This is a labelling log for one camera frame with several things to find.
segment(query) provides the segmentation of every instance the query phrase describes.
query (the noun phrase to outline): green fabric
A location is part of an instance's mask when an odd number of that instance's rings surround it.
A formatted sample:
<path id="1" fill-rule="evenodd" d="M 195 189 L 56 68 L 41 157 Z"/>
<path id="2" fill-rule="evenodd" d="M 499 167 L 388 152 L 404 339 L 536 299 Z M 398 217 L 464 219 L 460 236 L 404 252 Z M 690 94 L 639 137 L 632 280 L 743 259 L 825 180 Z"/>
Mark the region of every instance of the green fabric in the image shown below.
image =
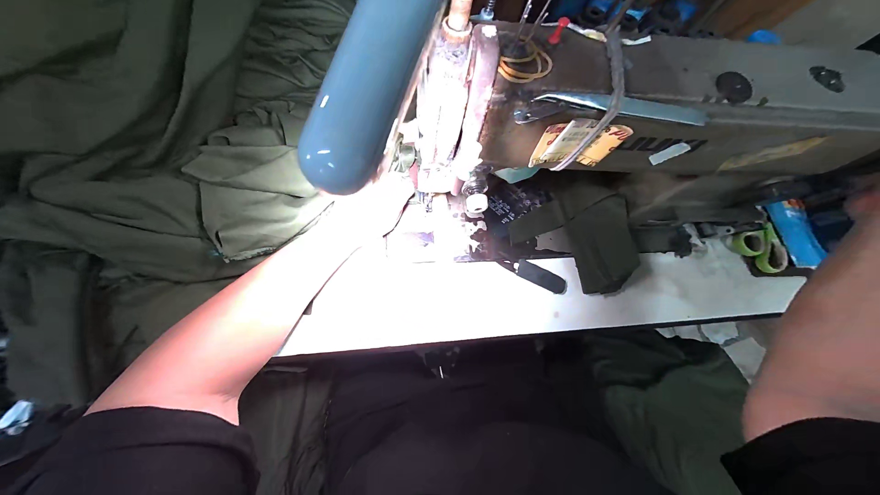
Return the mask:
<path id="1" fill-rule="evenodd" d="M 20 398 L 81 404 L 92 392 L 79 331 L 97 259 L 31 242 L 7 243 L 0 314 L 9 330 L 6 377 Z"/>
<path id="2" fill-rule="evenodd" d="M 721 455 L 744 444 L 748 389 L 716 344 L 655 330 L 585 337 L 605 412 L 627 454 L 678 495 L 738 495 Z"/>
<path id="3" fill-rule="evenodd" d="M 297 142 L 354 4 L 4 5 L 0 312 L 17 395 L 91 400 L 178 319 L 317 221 L 331 200 L 300 172 Z M 309 395 L 311 382 L 250 394 L 242 407 L 271 408 L 291 390 Z M 275 454 L 258 451 L 260 465 L 281 469 Z M 319 473 L 319 458 L 303 457 L 297 473 Z M 260 493 L 277 493 L 273 483 Z M 316 492 L 308 477 L 298 483 Z"/>
<path id="4" fill-rule="evenodd" d="M 569 184 L 554 192 L 551 203 L 510 222 L 510 243 L 560 227 L 571 242 L 584 294 L 619 291 L 639 267 L 627 201 L 614 191 L 583 181 Z"/>

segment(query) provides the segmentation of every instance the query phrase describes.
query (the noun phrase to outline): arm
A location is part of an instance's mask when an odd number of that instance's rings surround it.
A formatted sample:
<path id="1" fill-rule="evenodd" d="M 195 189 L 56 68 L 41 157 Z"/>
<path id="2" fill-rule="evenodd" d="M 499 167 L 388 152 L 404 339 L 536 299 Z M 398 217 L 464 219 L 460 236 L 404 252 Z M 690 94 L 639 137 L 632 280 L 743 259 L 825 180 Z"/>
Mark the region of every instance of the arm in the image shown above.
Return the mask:
<path id="1" fill-rule="evenodd" d="M 812 417 L 880 421 L 880 202 L 782 316 L 744 408 L 746 440 Z"/>
<path id="2" fill-rule="evenodd" d="M 345 198 L 308 233 L 196 308 L 139 356 L 88 410 L 198 410 L 238 424 L 238 398 L 281 348 L 327 279 L 388 233 L 412 195 L 387 175 Z"/>

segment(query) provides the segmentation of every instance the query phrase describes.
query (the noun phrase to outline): white table surface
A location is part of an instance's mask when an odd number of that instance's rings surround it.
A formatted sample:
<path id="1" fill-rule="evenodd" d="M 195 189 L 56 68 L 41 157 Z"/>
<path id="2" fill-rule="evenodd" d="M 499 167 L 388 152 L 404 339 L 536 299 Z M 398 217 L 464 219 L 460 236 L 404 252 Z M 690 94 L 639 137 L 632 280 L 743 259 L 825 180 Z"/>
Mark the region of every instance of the white table surface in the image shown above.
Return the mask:
<path id="1" fill-rule="evenodd" d="M 494 262 L 406 263 L 382 246 L 330 279 L 277 357 L 778 314 L 803 277 L 753 277 L 719 241 L 707 253 L 642 255 L 613 295 L 584 295 L 572 258 L 536 260 L 568 281 L 555 295 Z"/>

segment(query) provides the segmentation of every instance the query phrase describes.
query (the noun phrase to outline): black sleeve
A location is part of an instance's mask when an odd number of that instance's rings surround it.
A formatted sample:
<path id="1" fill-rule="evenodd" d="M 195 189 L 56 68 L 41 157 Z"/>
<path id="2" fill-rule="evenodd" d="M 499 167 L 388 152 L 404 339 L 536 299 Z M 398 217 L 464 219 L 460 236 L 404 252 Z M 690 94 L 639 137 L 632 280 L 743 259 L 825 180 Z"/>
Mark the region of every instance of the black sleeve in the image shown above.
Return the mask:
<path id="1" fill-rule="evenodd" d="M 880 423 L 823 417 L 722 456 L 743 495 L 880 493 Z"/>
<path id="2" fill-rule="evenodd" d="M 241 428 L 203 412 L 138 407 L 78 419 L 9 493 L 243 495 L 258 478 Z"/>

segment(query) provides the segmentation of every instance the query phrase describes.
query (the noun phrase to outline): red pin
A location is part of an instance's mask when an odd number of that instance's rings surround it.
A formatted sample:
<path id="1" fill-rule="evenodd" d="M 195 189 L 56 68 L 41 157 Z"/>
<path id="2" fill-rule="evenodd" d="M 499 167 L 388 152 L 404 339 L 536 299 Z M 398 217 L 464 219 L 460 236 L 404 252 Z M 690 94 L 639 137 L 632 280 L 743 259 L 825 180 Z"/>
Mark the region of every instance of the red pin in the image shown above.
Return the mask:
<path id="1" fill-rule="evenodd" d="M 571 20 L 568 18 L 559 18 L 559 25 L 556 27 L 556 31 L 550 35 L 550 38 L 547 41 L 551 45 L 558 45 L 562 39 L 562 31 L 571 24 Z"/>

